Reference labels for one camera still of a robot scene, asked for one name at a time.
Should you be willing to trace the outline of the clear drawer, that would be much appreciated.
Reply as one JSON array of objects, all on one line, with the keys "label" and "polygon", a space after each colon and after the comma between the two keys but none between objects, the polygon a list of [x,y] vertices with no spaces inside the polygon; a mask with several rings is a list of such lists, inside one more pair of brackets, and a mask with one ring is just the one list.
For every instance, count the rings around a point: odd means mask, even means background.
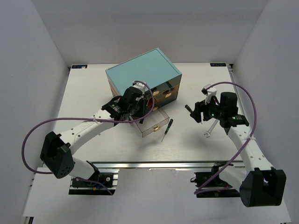
[{"label": "clear drawer", "polygon": [[168,124],[169,120],[170,118],[167,113],[160,107],[158,110],[151,112],[150,115],[144,119],[143,124],[140,124],[139,121],[137,121],[136,125],[144,138],[147,135],[154,133],[154,126],[159,126],[161,129],[164,125]]}]

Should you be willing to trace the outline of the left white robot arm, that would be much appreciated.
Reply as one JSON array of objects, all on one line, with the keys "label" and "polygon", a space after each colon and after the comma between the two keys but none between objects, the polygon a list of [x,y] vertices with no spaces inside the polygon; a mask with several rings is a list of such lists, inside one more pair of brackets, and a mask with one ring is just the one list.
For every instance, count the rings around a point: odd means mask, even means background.
[{"label": "left white robot arm", "polygon": [[112,98],[90,120],[56,134],[46,135],[41,160],[57,179],[67,175],[82,178],[88,186],[98,183],[100,172],[89,161],[73,157],[76,151],[102,132],[128,121],[129,117],[143,119],[146,114],[146,86],[136,82],[122,96]]}]

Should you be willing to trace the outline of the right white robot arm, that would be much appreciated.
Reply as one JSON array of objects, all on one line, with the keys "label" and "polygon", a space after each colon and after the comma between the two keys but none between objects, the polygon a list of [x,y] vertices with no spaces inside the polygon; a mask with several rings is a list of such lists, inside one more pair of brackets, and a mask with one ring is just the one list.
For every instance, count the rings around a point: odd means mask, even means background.
[{"label": "right white robot arm", "polygon": [[195,103],[190,116],[196,121],[216,119],[232,140],[241,156],[246,173],[237,170],[230,162],[222,162],[211,169],[211,177],[202,183],[196,194],[205,193],[209,183],[216,186],[227,184],[240,195],[246,207],[279,206],[283,199],[286,174],[265,158],[256,140],[250,135],[251,129],[245,116],[238,113],[237,95],[221,93],[220,101],[215,96]]}]

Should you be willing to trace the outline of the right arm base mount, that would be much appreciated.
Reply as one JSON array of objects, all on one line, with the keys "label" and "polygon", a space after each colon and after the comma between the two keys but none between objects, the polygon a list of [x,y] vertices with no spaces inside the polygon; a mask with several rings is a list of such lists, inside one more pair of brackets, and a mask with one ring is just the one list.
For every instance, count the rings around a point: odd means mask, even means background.
[{"label": "right arm base mount", "polygon": [[[208,172],[196,172],[194,177],[190,179],[191,183],[199,188],[205,181],[207,181],[213,174],[215,174],[226,162],[215,163]],[[228,183],[216,177],[209,182],[203,189],[202,193],[197,194],[197,198],[237,198],[240,197],[239,192],[232,188]]]}]

